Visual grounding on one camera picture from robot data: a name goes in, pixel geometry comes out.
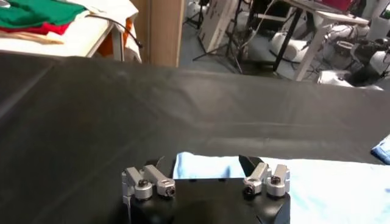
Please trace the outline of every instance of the light blue towel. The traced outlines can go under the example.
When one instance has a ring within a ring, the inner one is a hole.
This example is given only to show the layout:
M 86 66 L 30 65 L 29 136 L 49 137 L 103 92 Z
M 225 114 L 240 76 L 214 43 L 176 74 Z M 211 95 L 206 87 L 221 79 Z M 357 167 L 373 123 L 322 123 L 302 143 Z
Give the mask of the light blue towel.
M 291 174 L 292 224 L 390 223 L 390 166 L 308 159 L 261 158 Z M 238 157 L 179 153 L 173 177 L 242 178 Z
M 390 165 L 390 135 L 371 150 L 371 154 Z

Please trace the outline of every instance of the white table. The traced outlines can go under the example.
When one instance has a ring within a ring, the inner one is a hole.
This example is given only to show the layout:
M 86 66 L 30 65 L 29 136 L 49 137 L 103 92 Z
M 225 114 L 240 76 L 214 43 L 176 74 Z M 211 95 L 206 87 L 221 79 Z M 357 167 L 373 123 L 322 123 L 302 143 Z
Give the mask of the white table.
M 350 24 L 360 24 L 360 25 L 368 24 L 368 20 L 359 17 L 354 18 L 352 15 L 342 15 L 337 13 L 315 11 L 301 4 L 299 0 L 281 0 L 281 1 L 287 2 L 288 4 L 294 7 L 300 8 L 314 15 L 318 15 L 322 19 L 324 19 L 320 27 L 318 28 L 313 40 L 311 41 L 311 44 L 309 45 L 309 48 L 305 56 L 303 57 L 302 62 L 300 63 L 298 69 L 296 70 L 294 79 L 297 81 L 302 81 L 302 79 L 305 77 L 307 69 L 309 68 L 311 62 L 313 61 L 313 58 L 316 55 L 317 51 L 321 47 L 322 40 L 324 39 L 325 34 L 331 28 L 332 24 L 336 22 L 347 22 Z
M 104 19 L 86 17 L 75 20 L 63 34 L 64 44 L 40 44 L 13 38 L 0 38 L 0 51 L 46 56 L 92 57 L 106 36 L 112 32 L 115 60 L 123 61 L 120 31 Z

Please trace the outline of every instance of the black cloth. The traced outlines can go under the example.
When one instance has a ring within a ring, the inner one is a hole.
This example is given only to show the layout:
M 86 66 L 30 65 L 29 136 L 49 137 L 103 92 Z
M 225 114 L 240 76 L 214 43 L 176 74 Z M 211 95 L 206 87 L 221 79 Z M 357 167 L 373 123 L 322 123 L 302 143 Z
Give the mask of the black cloth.
M 390 131 L 386 91 L 87 58 L 0 68 L 2 86 L 20 77 L 0 105 L 25 92 L 0 117 L 0 223 L 125 223 L 121 171 L 182 151 L 381 164 Z

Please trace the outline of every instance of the bolt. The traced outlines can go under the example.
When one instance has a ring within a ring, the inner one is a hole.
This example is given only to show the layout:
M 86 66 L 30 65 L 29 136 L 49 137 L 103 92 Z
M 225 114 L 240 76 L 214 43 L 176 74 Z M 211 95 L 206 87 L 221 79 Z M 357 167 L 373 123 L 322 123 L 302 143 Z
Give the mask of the bolt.
M 272 176 L 271 177 L 271 184 L 274 184 L 274 185 L 280 184 L 280 178 L 277 176 Z
M 165 190 L 165 193 L 168 197 L 173 197 L 175 195 L 175 188 L 174 187 L 168 187 Z
M 138 187 L 146 187 L 149 184 L 148 180 L 142 179 L 138 182 Z
M 244 188 L 244 194 L 245 195 L 254 195 L 255 189 L 252 186 L 247 186 Z

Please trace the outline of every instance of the wall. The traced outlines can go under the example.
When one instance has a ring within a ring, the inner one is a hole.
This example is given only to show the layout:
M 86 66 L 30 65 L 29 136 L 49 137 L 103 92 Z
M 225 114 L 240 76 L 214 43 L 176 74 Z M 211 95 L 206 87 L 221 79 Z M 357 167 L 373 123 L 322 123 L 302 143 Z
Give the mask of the wall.
M 184 0 L 132 0 L 140 11 L 135 21 L 137 38 L 143 43 L 144 63 L 179 65 Z

